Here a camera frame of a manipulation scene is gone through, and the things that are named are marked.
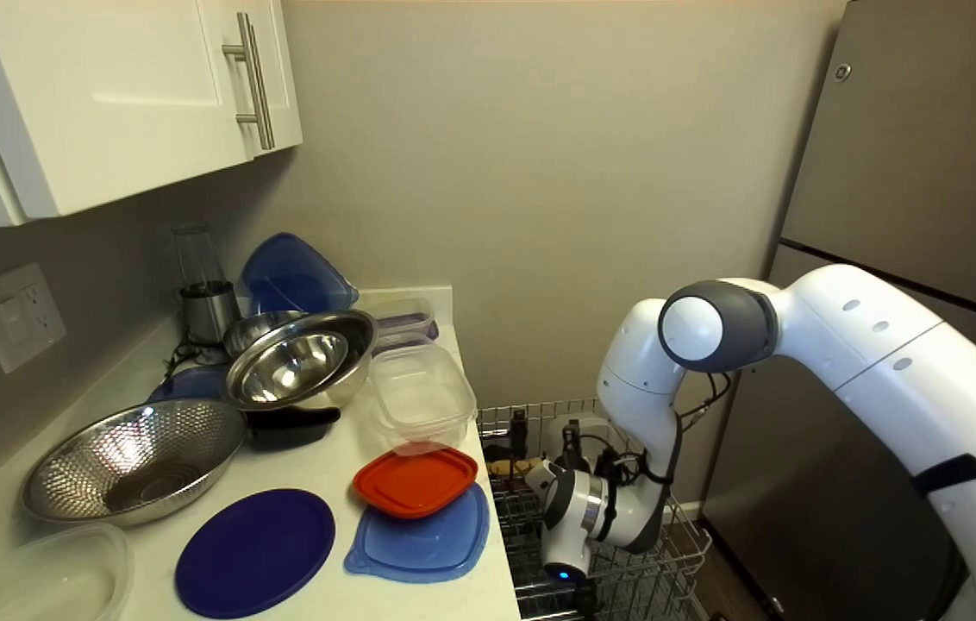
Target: refrigerator door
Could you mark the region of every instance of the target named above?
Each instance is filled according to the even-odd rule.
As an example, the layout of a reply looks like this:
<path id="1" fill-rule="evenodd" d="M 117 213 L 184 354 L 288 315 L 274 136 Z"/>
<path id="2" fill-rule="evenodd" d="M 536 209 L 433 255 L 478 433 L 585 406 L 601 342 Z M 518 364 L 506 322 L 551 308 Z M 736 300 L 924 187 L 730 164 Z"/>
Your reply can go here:
<path id="1" fill-rule="evenodd" d="M 824 264 L 780 245 L 769 279 Z M 976 342 L 976 314 L 907 293 Z M 949 550 L 898 460 L 785 358 L 741 374 L 704 515 L 789 621 L 917 620 Z"/>
<path id="2" fill-rule="evenodd" d="M 976 302 L 976 0 L 848 3 L 781 235 Z"/>

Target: beige wall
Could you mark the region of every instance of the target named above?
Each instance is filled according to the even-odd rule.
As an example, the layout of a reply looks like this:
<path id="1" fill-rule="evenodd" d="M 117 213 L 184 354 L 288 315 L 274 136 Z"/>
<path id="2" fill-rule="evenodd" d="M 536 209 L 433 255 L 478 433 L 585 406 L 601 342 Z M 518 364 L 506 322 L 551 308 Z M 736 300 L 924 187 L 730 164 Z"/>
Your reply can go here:
<path id="1" fill-rule="evenodd" d="M 761 275 L 843 2 L 284 8 L 305 142 L 173 191 L 231 209 L 233 270 L 288 229 L 357 286 L 452 283 L 473 388 L 503 405 L 594 394 L 635 300 Z M 720 417 L 688 437 L 683 500 Z"/>
<path id="2" fill-rule="evenodd" d="M 40 263 L 67 330 L 66 338 L 11 374 L 0 366 L 0 460 L 172 311 L 169 223 L 195 213 L 153 198 L 145 194 L 78 216 L 0 229 L 0 273 Z"/>

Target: dishwasher rack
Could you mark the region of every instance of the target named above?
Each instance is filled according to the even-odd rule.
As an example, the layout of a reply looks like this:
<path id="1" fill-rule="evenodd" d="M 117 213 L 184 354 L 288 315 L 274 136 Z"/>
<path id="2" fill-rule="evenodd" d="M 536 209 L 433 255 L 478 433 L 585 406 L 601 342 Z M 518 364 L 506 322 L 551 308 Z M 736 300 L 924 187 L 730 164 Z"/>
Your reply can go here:
<path id="1" fill-rule="evenodd" d="M 477 415 L 485 458 L 519 451 L 528 457 L 544 456 L 554 445 L 559 429 L 573 419 L 583 433 L 594 433 L 619 452 L 639 451 L 641 445 L 607 420 L 595 398 L 551 401 L 544 404 L 507 405 L 481 409 Z M 522 425 L 523 433 L 512 431 Z M 594 447 L 581 442 L 585 457 Z M 509 455 L 508 461 L 515 459 Z M 591 543 L 591 571 L 587 581 L 551 580 L 542 569 L 541 518 L 538 496 L 515 472 L 491 474 L 500 530 L 519 611 L 528 621 L 701 621 L 693 598 L 696 573 L 704 565 L 711 538 L 685 517 L 675 498 L 665 507 L 666 526 L 654 549 L 631 555 L 607 543 Z"/>

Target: electrical outlet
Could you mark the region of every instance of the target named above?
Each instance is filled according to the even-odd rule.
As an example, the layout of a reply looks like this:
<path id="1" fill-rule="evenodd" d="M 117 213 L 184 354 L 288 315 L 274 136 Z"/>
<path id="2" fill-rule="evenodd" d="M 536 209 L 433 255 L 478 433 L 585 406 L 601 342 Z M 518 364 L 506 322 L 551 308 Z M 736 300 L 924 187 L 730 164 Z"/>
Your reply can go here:
<path id="1" fill-rule="evenodd" d="M 64 336 L 66 326 L 39 264 L 0 274 L 0 362 L 5 373 Z"/>

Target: cabinet handle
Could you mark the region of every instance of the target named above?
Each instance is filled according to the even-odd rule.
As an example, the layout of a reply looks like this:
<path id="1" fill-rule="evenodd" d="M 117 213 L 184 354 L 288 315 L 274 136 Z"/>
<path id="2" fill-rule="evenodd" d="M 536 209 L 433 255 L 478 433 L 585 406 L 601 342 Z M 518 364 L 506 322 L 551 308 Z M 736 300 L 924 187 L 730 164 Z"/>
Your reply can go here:
<path id="1" fill-rule="evenodd" d="M 274 148 L 274 125 L 270 121 L 270 103 L 266 101 L 266 84 L 262 79 L 262 60 L 259 58 L 259 43 L 254 36 L 251 16 L 235 13 L 239 21 L 239 36 L 242 46 L 224 46 L 223 52 L 233 59 L 247 63 L 247 81 L 251 83 L 251 101 L 254 114 L 236 114 L 237 122 L 252 122 L 259 129 L 259 144 L 263 150 Z"/>

